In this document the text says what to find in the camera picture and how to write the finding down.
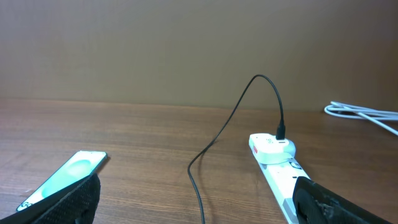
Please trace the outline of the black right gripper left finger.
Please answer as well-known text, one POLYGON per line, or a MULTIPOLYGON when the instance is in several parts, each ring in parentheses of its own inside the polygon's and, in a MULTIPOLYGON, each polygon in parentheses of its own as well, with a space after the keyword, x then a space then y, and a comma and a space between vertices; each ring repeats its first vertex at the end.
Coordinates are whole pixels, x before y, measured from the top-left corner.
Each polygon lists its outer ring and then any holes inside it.
POLYGON ((92 224, 101 183, 90 174, 49 197, 1 220, 1 224, 92 224))

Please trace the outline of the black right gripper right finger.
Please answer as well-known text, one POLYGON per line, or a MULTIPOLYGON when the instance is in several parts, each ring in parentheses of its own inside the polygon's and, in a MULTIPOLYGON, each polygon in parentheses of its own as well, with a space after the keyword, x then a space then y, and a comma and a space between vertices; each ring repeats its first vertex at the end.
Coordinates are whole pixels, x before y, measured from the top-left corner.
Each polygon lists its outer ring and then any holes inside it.
POLYGON ((299 224, 391 224, 302 176, 296 181, 293 203, 299 224))

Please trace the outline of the cyan screen smartphone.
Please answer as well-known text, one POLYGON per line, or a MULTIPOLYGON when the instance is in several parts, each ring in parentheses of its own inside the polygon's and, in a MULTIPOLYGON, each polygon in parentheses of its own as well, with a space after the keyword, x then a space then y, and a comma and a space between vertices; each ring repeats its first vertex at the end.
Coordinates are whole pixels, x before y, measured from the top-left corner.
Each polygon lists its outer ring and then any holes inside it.
POLYGON ((78 180, 94 173, 107 159, 107 153, 100 151, 78 151, 56 170, 38 189, 17 208, 20 212, 27 207, 53 195, 78 180))

